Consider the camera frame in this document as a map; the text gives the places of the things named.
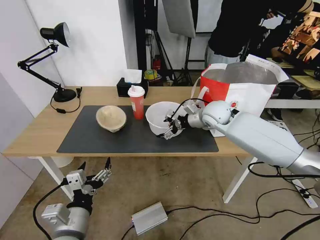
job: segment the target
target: red and white bag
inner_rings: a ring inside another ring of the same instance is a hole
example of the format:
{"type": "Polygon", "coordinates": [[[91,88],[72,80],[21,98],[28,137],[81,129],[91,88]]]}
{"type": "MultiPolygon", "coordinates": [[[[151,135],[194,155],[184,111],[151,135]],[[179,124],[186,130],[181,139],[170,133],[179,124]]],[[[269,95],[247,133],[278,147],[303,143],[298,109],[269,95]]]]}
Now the red and white bag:
{"type": "MultiPolygon", "coordinates": [[[[276,85],[289,78],[276,64],[249,55],[245,62],[211,64],[199,79],[198,98],[207,102],[223,100],[230,103],[232,108],[260,116],[276,85]]],[[[211,130],[211,133],[214,137],[223,136],[215,130],[211,130]]]]}

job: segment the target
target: tissue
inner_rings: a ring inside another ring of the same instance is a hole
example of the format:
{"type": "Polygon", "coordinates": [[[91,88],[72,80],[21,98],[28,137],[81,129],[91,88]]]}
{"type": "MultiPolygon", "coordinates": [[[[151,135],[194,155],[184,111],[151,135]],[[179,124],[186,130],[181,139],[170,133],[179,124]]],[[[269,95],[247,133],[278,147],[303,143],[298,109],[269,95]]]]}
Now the tissue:
{"type": "Polygon", "coordinates": [[[127,69],[124,72],[124,81],[127,83],[140,83],[142,78],[142,70],[127,69]]]}

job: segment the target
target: wooden bowl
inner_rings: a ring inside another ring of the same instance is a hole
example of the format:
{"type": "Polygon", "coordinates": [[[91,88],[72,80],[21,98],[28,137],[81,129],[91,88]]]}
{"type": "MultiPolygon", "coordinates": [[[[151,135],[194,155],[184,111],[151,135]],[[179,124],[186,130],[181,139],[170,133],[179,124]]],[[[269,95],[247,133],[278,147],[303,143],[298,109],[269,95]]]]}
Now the wooden bowl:
{"type": "Polygon", "coordinates": [[[127,115],[117,106],[104,106],[98,109],[96,120],[100,127],[110,132],[117,132],[126,124],[127,115]]]}

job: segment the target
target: white table leg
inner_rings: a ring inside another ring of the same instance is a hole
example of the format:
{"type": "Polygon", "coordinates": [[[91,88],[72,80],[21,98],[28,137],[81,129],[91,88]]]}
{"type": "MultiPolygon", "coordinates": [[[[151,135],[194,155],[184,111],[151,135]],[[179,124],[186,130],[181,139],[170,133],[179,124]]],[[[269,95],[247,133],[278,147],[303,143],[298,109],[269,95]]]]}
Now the white table leg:
{"type": "Polygon", "coordinates": [[[240,169],[238,170],[237,174],[234,176],[232,182],[230,183],[228,189],[224,193],[222,199],[224,203],[228,203],[232,196],[236,193],[237,189],[240,187],[243,180],[249,173],[248,165],[250,163],[255,163],[258,159],[256,157],[248,157],[245,161],[243,161],[240,169]]]}
{"type": "MultiPolygon", "coordinates": [[[[53,177],[53,179],[60,184],[64,178],[63,173],[60,171],[60,169],[57,167],[55,162],[52,160],[51,157],[31,157],[31,158],[37,158],[42,165],[45,167],[45,169],[48,171],[48,173],[53,177]]],[[[64,193],[70,198],[70,200],[73,200],[73,192],[71,191],[69,185],[62,186],[61,189],[64,191],[64,193]]]]}

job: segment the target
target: lamp arm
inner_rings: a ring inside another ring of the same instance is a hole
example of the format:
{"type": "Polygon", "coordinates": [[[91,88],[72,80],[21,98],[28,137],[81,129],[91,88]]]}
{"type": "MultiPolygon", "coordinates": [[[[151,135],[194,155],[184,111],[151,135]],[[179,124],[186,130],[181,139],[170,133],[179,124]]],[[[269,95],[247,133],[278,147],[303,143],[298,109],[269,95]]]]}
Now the lamp arm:
{"type": "Polygon", "coordinates": [[[31,57],[18,62],[18,67],[21,68],[22,70],[32,74],[33,76],[39,78],[40,80],[44,81],[45,83],[49,84],[50,86],[54,87],[55,89],[59,90],[62,89],[61,84],[57,84],[53,81],[51,81],[48,78],[43,77],[42,75],[40,75],[39,73],[33,71],[30,69],[31,66],[33,66],[34,64],[42,61],[43,59],[51,56],[52,54],[56,53],[58,51],[58,45],[55,43],[50,44],[48,47],[44,48],[43,50],[41,50],[40,52],[37,52],[36,54],[32,55],[31,57]],[[34,57],[38,56],[39,54],[47,51],[48,49],[51,49],[53,52],[48,53],[47,55],[41,57],[41,58],[37,58],[37,59],[33,59],[34,57]]]}

